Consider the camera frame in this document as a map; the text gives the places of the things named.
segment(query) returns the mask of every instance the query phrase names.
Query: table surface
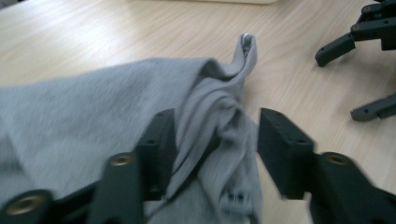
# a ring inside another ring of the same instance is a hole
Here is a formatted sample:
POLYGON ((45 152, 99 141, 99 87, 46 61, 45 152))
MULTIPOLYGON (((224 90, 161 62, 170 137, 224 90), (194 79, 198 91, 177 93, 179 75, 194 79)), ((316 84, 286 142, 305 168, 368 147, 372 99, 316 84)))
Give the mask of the table surface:
MULTIPOLYGON (((244 107, 278 110, 317 151, 357 161, 376 186, 396 193, 396 116, 353 121, 352 108, 396 91, 395 51, 357 43, 324 68, 318 49, 349 31, 371 1, 278 0, 271 5, 178 1, 27 1, 0 11, 0 85, 68 77, 151 57, 215 57, 228 63, 242 33, 259 60, 244 107)), ((281 201, 261 168, 265 223, 310 223, 307 203, 281 201)))

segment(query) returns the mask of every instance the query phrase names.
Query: wood grain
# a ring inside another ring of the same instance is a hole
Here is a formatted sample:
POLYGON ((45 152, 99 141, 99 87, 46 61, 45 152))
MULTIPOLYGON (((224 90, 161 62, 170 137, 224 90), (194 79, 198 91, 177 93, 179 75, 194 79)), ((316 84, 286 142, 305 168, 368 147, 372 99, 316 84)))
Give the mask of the wood grain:
MULTIPOLYGON (((271 5, 178 1, 27 1, 0 11, 0 85, 74 76, 151 57, 215 57, 228 63, 242 33, 259 60, 244 92, 312 136, 317 150, 357 161, 378 187, 396 192, 396 117, 355 122, 349 111, 396 92, 395 51, 378 41, 324 68, 316 51, 348 32, 371 1, 278 0, 271 5)), ((310 223, 306 202, 284 202, 261 168, 265 223, 310 223)))

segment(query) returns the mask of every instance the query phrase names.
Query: brass screw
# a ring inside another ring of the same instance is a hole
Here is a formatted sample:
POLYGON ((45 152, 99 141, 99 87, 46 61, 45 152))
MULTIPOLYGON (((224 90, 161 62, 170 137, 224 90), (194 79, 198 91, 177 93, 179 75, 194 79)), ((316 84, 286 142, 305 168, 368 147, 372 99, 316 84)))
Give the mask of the brass screw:
POLYGON ((111 164, 114 166, 122 166, 130 163, 134 159, 131 156, 118 156, 111 161, 111 164))
POLYGON ((25 214, 35 210, 42 202, 43 198, 41 196, 27 196, 10 205, 6 212, 12 216, 25 214))
POLYGON ((330 155, 326 157, 327 161, 337 165, 348 165, 348 161, 343 156, 330 155))

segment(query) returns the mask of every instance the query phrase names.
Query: crumpled fabric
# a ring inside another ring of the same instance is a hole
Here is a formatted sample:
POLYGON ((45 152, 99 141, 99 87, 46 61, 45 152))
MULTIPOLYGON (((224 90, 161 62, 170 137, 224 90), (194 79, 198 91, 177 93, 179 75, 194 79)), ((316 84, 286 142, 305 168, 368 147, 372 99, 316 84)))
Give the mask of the crumpled fabric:
POLYGON ((148 223, 260 223, 257 126, 241 106, 256 61, 255 38, 244 34, 232 63, 154 58, 0 88, 0 204, 91 184, 156 113, 174 108, 178 155, 164 199, 145 203, 148 223))

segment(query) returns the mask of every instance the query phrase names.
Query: gray towel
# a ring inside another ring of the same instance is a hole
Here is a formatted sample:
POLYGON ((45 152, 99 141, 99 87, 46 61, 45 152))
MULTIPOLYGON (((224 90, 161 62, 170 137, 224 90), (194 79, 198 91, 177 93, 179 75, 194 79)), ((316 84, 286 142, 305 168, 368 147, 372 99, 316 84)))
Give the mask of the gray towel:
POLYGON ((145 204, 148 223, 260 223, 257 127, 241 106, 256 60, 254 36, 241 35, 231 64, 158 58, 1 88, 0 203, 30 189, 62 198, 90 184, 156 113, 174 108, 179 153, 165 200, 145 204), (213 134, 220 144, 191 178, 213 134))

